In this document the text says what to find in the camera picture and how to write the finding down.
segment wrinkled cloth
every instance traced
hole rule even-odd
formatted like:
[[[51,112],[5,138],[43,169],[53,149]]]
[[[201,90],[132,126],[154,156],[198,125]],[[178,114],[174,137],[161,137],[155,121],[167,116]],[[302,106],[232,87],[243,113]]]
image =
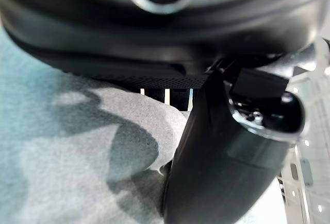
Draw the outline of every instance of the wrinkled cloth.
[[[185,124],[171,106],[37,61],[0,30],[0,223],[163,223],[164,165]],[[275,181],[239,223],[286,223]]]

